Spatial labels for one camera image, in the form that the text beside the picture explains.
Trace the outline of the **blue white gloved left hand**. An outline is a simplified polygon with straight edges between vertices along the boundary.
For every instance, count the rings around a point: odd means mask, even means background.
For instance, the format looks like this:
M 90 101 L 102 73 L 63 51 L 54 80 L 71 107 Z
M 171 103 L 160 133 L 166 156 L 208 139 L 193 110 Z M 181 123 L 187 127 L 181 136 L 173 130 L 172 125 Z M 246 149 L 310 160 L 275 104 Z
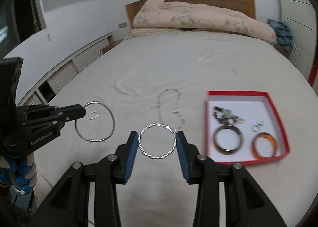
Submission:
M 24 158 L 10 158 L 1 156 L 1 187 L 14 187 L 20 195 L 32 191 L 37 183 L 36 164 L 34 154 Z

